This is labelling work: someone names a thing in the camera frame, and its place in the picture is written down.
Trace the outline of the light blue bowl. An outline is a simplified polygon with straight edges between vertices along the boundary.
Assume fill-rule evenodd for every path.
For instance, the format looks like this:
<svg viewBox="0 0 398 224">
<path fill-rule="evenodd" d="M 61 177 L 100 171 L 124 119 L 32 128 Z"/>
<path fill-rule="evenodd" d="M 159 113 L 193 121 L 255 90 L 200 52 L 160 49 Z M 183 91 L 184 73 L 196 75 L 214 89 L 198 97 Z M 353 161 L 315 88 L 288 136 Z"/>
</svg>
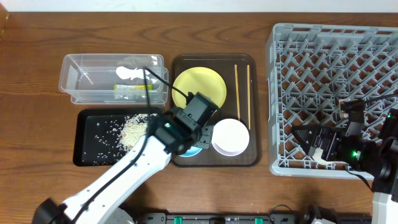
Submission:
<svg viewBox="0 0 398 224">
<path fill-rule="evenodd" d="M 180 157 L 192 157 L 197 155 L 202 151 L 202 148 L 192 146 L 189 150 L 186 151 L 185 154 L 180 155 Z"/>
</svg>

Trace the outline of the rice food waste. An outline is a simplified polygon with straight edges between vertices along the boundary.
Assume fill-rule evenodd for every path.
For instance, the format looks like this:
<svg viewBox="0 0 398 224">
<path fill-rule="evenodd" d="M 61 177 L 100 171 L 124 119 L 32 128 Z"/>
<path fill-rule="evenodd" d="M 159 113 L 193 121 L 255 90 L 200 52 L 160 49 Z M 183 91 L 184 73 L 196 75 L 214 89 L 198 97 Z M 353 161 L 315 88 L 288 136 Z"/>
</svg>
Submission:
<svg viewBox="0 0 398 224">
<path fill-rule="evenodd" d="M 155 113 L 90 116 L 86 120 L 81 160 L 88 166 L 113 165 L 146 133 Z"/>
</svg>

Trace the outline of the green yellow snack wrapper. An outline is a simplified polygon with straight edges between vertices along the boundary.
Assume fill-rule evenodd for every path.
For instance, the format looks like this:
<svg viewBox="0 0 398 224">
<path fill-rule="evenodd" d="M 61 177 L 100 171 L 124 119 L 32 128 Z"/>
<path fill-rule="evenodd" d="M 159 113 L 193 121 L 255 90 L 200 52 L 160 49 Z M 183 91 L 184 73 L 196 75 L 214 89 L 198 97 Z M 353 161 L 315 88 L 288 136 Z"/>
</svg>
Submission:
<svg viewBox="0 0 398 224">
<path fill-rule="evenodd" d="M 146 88 L 152 90 L 152 84 L 145 85 L 121 85 L 115 84 L 113 86 L 114 98 L 117 100 L 137 100 L 147 98 Z"/>
</svg>

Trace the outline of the wooden chopstick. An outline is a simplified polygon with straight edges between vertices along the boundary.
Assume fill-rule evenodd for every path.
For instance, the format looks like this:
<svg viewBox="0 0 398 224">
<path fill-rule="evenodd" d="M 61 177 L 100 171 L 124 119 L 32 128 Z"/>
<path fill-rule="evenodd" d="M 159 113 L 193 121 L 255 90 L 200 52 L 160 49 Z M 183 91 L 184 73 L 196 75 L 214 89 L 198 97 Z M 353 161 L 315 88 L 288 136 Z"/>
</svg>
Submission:
<svg viewBox="0 0 398 224">
<path fill-rule="evenodd" d="M 247 99 L 248 99 L 248 130 L 251 129 L 251 80 L 250 80 L 250 65 L 246 67 L 246 77 L 247 77 Z"/>
<path fill-rule="evenodd" d="M 237 116 L 238 120 L 241 119 L 241 112 L 240 112 L 240 100 L 239 100 L 239 81 L 238 81 L 238 66 L 234 65 L 234 77 L 235 77 L 235 87 L 236 87 L 236 107 L 237 107 Z"/>
</svg>

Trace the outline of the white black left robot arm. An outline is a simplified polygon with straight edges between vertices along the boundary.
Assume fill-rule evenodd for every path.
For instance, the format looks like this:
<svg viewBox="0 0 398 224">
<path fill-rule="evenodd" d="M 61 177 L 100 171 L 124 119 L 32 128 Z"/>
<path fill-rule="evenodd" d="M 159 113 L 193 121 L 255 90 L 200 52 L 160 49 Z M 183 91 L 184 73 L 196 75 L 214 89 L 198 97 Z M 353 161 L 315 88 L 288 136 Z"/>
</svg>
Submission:
<svg viewBox="0 0 398 224">
<path fill-rule="evenodd" d="M 125 199 L 149 177 L 164 169 L 172 155 L 183 154 L 214 114 L 205 106 L 187 106 L 153 118 L 136 146 L 78 194 L 56 205 L 47 199 L 33 223 L 106 223 Z"/>
</svg>

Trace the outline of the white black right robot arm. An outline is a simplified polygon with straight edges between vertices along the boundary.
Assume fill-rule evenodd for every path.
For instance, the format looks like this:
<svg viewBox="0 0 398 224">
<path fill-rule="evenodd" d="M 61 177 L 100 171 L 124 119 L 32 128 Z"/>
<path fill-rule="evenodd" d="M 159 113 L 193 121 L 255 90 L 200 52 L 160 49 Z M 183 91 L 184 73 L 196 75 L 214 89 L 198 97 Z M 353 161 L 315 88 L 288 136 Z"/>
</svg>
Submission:
<svg viewBox="0 0 398 224">
<path fill-rule="evenodd" d="M 397 223 L 397 110 L 382 125 L 381 144 L 316 124 L 293 126 L 291 133 L 308 156 L 321 164 L 344 162 L 373 176 L 373 223 Z"/>
</svg>

